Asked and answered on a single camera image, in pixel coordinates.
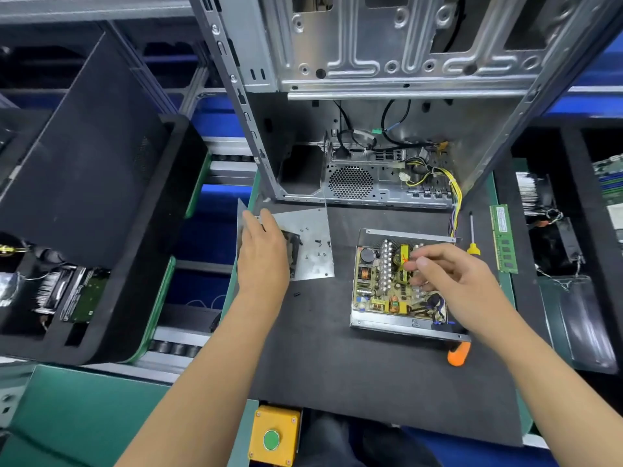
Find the person's left forearm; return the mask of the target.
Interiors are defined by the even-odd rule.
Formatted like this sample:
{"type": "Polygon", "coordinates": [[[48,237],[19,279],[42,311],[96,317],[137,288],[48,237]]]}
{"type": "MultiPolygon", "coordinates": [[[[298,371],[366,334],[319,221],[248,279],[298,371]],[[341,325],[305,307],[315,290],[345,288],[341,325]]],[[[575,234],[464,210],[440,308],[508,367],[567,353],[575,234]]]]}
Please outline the person's left forearm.
{"type": "Polygon", "coordinates": [[[213,336],[114,467],[226,467],[288,283],[240,288],[213,336]]]}

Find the black compartment foam tray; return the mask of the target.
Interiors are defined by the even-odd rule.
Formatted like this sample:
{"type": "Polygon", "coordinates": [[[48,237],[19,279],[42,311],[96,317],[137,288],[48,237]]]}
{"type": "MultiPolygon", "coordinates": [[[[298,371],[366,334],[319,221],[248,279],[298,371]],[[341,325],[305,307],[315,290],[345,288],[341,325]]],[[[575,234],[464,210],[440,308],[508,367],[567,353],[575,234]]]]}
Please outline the black compartment foam tray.
{"type": "Polygon", "coordinates": [[[592,124],[593,120],[568,125],[546,121],[528,127],[493,178],[497,202],[506,204],[510,214],[519,269],[511,274],[511,282],[518,309],[552,345],[538,277],[589,276],[619,367],[614,375],[596,374],[623,378],[623,249],[591,160],[596,145],[604,145],[599,151],[603,158],[614,153],[614,138],[623,139],[623,128],[608,120],[604,126],[588,127],[592,124]],[[546,216],[524,216],[515,172],[547,175],[556,208],[546,216]],[[585,260],[582,265],[566,257],[555,225],[564,217],[571,220],[585,260]]]}

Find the yellow handled screwdriver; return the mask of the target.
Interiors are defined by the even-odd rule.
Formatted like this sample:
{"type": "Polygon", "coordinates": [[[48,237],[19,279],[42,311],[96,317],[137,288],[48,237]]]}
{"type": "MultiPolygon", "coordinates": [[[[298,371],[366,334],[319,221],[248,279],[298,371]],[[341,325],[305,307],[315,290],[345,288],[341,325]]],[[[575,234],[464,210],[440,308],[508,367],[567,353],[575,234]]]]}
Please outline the yellow handled screwdriver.
{"type": "Polygon", "coordinates": [[[474,223],[474,217],[473,217],[473,212],[470,211],[469,212],[469,219],[470,219],[470,244],[469,247],[467,249],[467,253],[473,256],[480,256],[481,255],[481,251],[477,245],[477,241],[476,241],[476,235],[475,235],[475,223],[474,223]]]}

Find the black case side panel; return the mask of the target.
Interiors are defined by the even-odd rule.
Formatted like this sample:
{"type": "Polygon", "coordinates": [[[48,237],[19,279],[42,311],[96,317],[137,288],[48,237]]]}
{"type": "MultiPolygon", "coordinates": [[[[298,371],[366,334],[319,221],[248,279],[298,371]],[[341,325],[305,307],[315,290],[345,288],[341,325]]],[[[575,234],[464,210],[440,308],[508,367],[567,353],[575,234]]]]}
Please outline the black case side panel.
{"type": "Polygon", "coordinates": [[[102,34],[0,193],[0,232],[113,268],[167,140],[157,107],[102,34]]]}

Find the yellow button box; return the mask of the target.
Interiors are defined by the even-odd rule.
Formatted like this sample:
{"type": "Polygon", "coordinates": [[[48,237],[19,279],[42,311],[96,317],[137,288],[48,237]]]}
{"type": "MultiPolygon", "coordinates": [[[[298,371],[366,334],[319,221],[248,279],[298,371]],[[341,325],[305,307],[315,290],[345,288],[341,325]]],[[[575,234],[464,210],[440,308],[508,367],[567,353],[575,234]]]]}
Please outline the yellow button box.
{"type": "Polygon", "coordinates": [[[255,411],[248,448],[248,459],[276,467],[293,467],[301,431],[302,411],[275,405],[260,405],[255,411]],[[275,451],[263,447],[262,438],[267,430],[280,434],[280,445],[275,451]]]}

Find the conveyor rollers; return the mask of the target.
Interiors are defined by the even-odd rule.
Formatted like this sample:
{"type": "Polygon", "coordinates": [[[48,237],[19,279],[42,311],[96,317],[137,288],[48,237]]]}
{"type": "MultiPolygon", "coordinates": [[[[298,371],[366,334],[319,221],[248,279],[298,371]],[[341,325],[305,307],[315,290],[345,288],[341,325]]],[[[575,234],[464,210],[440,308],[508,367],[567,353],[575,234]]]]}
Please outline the conveyor rollers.
{"type": "Polygon", "coordinates": [[[153,339],[150,341],[147,355],[171,355],[175,357],[183,357],[188,359],[195,358],[202,349],[200,345],[190,345],[181,342],[171,342],[161,339],[153,339]]]}

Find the dark glossy panel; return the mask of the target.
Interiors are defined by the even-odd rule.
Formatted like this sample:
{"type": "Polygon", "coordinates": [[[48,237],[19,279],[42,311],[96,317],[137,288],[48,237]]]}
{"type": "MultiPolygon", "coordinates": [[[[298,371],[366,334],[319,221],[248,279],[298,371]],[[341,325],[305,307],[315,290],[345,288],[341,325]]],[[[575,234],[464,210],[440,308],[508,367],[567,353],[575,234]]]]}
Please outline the dark glossy panel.
{"type": "Polygon", "coordinates": [[[555,351],[574,369],[618,372],[616,356],[589,276],[539,276],[538,285],[555,351]]]}

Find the person's legs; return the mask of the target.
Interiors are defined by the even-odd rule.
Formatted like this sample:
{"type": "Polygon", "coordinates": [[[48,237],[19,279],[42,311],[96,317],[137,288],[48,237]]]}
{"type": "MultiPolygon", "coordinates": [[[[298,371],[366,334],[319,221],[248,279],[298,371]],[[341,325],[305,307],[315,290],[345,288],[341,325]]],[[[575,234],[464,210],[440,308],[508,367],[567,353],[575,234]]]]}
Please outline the person's legs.
{"type": "Polygon", "coordinates": [[[422,440],[391,424],[312,410],[292,467],[444,467],[422,440]]]}

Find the finned cooler with fan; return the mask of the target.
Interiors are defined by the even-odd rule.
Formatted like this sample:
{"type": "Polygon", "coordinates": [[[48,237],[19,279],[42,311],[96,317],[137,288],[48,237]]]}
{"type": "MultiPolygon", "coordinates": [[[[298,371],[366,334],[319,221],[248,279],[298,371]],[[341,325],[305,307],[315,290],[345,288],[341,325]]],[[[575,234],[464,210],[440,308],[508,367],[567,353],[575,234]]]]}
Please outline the finned cooler with fan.
{"type": "Polygon", "coordinates": [[[524,216],[546,216],[556,208],[555,196],[547,175],[515,172],[524,216]]]}

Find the person's left hand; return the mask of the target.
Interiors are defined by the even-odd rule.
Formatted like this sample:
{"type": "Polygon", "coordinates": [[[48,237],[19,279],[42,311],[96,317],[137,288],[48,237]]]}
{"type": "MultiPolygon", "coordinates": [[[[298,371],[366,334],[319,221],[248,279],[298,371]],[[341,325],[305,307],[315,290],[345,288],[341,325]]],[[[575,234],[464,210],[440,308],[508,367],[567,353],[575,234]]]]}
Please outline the person's left hand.
{"type": "Polygon", "coordinates": [[[244,296],[261,305],[280,308],[290,281],[286,243],[273,216],[273,232],[251,235],[242,231],[238,256],[238,285],[244,296]]]}

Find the silver metal computer case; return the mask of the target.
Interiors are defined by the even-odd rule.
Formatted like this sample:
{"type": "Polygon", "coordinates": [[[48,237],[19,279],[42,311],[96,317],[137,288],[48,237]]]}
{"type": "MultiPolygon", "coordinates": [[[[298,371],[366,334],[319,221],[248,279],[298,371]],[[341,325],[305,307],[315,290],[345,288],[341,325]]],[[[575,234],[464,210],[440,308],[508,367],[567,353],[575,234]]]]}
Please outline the silver metal computer case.
{"type": "Polygon", "coordinates": [[[189,2],[264,196],[399,209],[459,208],[623,24],[623,0],[189,2]]]}

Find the grey metal cover plate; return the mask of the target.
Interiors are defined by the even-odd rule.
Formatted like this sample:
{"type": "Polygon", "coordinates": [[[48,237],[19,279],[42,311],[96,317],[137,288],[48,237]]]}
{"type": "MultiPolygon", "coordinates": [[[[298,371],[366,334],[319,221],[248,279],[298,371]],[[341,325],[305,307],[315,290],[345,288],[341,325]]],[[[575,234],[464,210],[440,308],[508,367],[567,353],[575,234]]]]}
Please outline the grey metal cover plate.
{"type": "Polygon", "coordinates": [[[274,217],[281,230],[296,233],[300,228],[312,229],[329,237],[331,245],[328,214],[325,207],[275,213],[274,217]]]}

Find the aluminium frame rail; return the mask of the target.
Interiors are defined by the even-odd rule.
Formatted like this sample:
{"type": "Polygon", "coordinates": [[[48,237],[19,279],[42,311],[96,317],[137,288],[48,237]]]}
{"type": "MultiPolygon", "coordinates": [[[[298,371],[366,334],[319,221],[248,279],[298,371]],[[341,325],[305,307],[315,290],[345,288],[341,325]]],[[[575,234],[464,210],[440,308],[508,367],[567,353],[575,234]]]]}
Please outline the aluminium frame rail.
{"type": "Polygon", "coordinates": [[[189,0],[0,0],[0,25],[193,15],[189,0]]]}

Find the person's right forearm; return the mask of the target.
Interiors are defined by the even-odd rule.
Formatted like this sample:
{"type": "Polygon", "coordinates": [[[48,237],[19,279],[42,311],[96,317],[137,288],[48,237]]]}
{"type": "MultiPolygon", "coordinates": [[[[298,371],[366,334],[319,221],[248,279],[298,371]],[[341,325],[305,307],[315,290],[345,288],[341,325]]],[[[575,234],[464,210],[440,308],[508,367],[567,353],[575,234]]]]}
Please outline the person's right forearm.
{"type": "Polygon", "coordinates": [[[623,467],[623,417],[515,310],[465,325],[504,361],[560,467],[623,467]]]}

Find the open power supply unit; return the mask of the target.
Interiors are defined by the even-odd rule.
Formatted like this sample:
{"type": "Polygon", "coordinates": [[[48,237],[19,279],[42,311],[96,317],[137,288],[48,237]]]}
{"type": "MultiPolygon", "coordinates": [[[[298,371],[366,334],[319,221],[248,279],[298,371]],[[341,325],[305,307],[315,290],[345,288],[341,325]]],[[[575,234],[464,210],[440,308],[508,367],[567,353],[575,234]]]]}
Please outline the open power supply unit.
{"type": "Polygon", "coordinates": [[[456,244],[436,236],[361,228],[355,251],[349,325],[402,336],[470,343],[471,337],[450,312],[438,291],[413,286],[413,272],[404,268],[410,253],[425,245],[456,244]]]}

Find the silver finned heat sink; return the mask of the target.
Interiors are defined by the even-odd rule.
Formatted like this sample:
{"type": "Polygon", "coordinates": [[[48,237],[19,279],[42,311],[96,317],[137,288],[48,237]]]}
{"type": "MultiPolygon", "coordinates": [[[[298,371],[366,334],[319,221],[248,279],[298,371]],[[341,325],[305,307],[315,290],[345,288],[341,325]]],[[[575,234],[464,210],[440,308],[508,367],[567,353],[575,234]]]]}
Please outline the silver finned heat sink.
{"type": "Polygon", "coordinates": [[[75,268],[69,266],[61,267],[45,275],[35,295],[37,306],[32,311],[37,314],[53,315],[60,305],[74,272],[75,268]]]}

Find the person's right hand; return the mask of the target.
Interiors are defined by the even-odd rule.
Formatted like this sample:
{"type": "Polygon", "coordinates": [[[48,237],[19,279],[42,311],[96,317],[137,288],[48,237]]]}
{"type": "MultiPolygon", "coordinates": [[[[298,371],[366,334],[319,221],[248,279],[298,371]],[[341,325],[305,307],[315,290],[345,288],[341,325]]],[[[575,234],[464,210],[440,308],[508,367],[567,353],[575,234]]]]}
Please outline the person's right hand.
{"type": "Polygon", "coordinates": [[[457,289],[440,294],[463,327],[481,338],[494,335],[517,315],[488,265],[466,251],[457,289]]]}

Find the black foam parts tray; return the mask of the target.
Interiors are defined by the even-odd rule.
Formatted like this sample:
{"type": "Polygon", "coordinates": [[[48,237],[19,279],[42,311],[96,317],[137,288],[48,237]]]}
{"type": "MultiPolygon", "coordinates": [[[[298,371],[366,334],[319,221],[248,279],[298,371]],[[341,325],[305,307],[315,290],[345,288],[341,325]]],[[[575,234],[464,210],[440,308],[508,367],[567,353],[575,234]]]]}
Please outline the black foam parts tray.
{"type": "Polygon", "coordinates": [[[82,366],[133,362],[146,352],[175,268],[173,249],[211,162],[187,117],[160,119],[171,134],[162,161],[90,320],[64,321],[57,311],[44,329],[37,313],[0,308],[0,356],[82,366]]]}

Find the scattered small black screws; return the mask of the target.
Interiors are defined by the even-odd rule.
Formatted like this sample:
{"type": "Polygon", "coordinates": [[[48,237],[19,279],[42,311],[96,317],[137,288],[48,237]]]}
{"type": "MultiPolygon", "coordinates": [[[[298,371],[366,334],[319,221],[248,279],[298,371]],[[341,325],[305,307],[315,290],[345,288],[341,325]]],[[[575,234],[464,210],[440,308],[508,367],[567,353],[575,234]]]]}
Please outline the scattered small black screws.
{"type": "Polygon", "coordinates": [[[330,239],[322,232],[300,228],[295,270],[291,282],[315,281],[335,276],[330,239]]]}

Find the green memory stick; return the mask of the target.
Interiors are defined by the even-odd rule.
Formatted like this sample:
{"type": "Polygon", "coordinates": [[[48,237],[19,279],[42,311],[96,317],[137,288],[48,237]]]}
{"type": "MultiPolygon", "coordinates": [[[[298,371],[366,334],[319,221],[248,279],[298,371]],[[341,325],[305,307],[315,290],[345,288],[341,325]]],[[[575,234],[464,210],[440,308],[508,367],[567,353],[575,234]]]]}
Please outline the green memory stick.
{"type": "Polygon", "coordinates": [[[519,269],[508,206],[506,204],[491,205],[490,218],[497,269],[501,273],[518,274],[519,269]]]}

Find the green circuit board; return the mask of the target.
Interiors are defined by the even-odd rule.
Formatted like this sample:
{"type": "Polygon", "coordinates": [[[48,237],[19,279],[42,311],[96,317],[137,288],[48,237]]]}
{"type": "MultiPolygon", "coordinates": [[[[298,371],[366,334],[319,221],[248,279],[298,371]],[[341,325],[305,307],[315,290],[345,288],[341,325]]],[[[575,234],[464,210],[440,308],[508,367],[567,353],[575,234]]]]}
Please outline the green circuit board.
{"type": "Polygon", "coordinates": [[[592,166],[607,205],[623,203],[623,154],[593,162],[592,166]]]}

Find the orange handled screwdriver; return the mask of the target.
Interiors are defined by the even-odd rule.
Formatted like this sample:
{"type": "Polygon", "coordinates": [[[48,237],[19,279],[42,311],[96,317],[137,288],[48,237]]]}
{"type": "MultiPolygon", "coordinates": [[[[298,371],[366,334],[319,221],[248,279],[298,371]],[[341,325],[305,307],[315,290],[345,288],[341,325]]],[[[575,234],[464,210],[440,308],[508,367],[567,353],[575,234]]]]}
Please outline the orange handled screwdriver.
{"type": "Polygon", "coordinates": [[[471,342],[462,341],[451,346],[447,353],[447,361],[453,367],[462,367],[470,353],[471,342]]]}

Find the black foam work mat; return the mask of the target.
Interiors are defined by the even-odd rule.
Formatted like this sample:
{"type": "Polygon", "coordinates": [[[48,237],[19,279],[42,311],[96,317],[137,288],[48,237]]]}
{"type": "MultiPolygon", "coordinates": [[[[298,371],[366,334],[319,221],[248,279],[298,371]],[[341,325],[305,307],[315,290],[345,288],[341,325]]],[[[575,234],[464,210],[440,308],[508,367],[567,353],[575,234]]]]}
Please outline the black foam work mat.
{"type": "MultiPolygon", "coordinates": [[[[258,198],[253,213],[261,208],[282,213],[321,207],[258,198]]],[[[445,235],[447,214],[325,208],[335,276],[290,284],[250,398],[522,446],[515,385],[480,341],[472,341],[462,367],[453,367],[442,342],[349,326],[360,229],[445,235]]]]}

